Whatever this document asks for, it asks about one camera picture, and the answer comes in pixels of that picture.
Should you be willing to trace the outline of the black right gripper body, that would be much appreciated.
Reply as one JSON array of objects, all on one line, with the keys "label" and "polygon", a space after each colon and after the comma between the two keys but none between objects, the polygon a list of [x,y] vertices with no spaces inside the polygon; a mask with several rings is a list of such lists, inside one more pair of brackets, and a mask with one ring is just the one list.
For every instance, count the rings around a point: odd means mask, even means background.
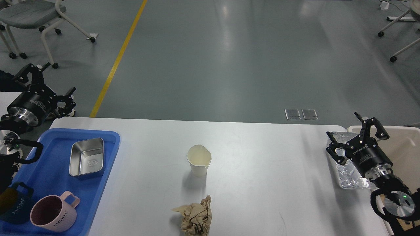
[{"label": "black right gripper body", "polygon": [[375,179],[379,173],[387,174],[393,163],[378,146],[377,141],[368,137],[366,142],[360,143],[358,136],[345,142],[346,158],[350,159],[363,178]]}]

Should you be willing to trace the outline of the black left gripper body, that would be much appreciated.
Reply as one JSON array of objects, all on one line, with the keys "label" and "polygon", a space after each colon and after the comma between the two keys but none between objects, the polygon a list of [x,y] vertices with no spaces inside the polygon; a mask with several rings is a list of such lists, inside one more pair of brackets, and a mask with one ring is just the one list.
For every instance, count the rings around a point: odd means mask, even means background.
[{"label": "black left gripper body", "polygon": [[7,107],[7,112],[25,121],[29,127],[38,127],[57,108],[55,97],[56,93],[50,88],[26,90]]}]

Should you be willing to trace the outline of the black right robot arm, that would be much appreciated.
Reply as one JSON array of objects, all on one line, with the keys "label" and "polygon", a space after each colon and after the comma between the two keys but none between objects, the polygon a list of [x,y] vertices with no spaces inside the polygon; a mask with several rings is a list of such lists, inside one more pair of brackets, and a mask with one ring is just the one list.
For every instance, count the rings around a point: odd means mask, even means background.
[{"label": "black right robot arm", "polygon": [[394,236],[418,236],[419,189],[412,192],[392,170],[393,162],[378,142],[390,138],[380,121],[354,113],[362,123],[359,133],[327,132],[327,153],[336,164],[356,170],[376,187],[370,195],[373,211],[388,222]]}]

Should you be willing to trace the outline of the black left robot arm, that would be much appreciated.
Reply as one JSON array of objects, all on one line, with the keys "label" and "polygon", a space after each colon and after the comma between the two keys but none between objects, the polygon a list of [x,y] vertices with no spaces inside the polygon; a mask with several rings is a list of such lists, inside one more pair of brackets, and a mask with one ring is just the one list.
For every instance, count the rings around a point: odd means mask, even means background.
[{"label": "black left robot arm", "polygon": [[0,189],[1,192],[11,185],[13,175],[18,172],[18,164],[30,164],[39,160],[43,145],[38,141],[21,139],[21,134],[40,126],[50,114],[55,118],[71,116],[75,102],[72,87],[65,95],[57,95],[44,82],[43,71],[51,63],[43,66],[27,64],[12,79],[27,83],[31,74],[31,83],[7,107],[7,113],[1,117],[1,154],[0,154]]}]

